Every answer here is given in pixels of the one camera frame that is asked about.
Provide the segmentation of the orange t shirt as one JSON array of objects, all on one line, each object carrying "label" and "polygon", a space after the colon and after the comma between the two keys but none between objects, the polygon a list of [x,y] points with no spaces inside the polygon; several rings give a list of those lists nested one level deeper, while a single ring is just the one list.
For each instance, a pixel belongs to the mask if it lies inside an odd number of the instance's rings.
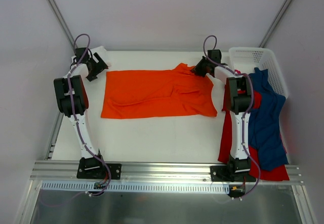
[{"label": "orange t shirt", "polygon": [[180,63],[168,70],[121,70],[106,74],[101,117],[141,119],[202,115],[216,117],[213,82]]}]

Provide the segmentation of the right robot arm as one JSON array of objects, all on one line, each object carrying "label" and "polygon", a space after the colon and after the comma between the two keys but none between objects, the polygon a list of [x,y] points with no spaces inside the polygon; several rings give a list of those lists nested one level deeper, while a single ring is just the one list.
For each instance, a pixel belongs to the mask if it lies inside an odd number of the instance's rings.
[{"label": "right robot arm", "polygon": [[224,105],[231,117],[232,130],[229,159],[225,166],[211,167],[212,179],[243,182],[249,178],[252,163],[248,147],[249,117],[254,102],[251,80],[222,63],[220,50],[212,49],[204,54],[191,72],[200,77],[210,74],[225,85]]}]

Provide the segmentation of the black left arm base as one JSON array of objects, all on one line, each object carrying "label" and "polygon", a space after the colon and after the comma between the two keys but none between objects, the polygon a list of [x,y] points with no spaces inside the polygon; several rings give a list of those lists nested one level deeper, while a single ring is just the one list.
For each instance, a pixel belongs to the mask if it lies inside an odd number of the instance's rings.
[{"label": "black left arm base", "polygon": [[102,162],[95,158],[81,158],[78,165],[76,177],[78,179],[108,179],[119,180],[122,172],[122,165],[117,163],[107,164],[111,177],[109,177],[108,170]]}]

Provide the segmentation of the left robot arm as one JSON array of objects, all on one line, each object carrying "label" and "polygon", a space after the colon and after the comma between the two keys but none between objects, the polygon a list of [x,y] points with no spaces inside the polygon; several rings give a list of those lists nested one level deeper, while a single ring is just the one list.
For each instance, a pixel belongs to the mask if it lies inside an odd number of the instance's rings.
[{"label": "left robot arm", "polygon": [[92,53],[88,48],[76,48],[68,74],[54,79],[58,109],[72,124],[79,143],[79,179],[106,181],[109,177],[100,150],[91,137],[88,120],[89,100],[84,86],[84,79],[91,82],[106,69],[108,66],[98,53]]}]

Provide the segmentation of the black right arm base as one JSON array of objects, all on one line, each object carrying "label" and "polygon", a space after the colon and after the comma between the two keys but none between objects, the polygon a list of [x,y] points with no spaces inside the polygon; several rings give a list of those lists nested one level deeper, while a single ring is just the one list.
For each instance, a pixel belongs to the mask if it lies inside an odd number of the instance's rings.
[{"label": "black right arm base", "polygon": [[212,182],[256,182],[256,178],[248,172],[230,173],[225,165],[214,165],[210,167],[210,177]]}]

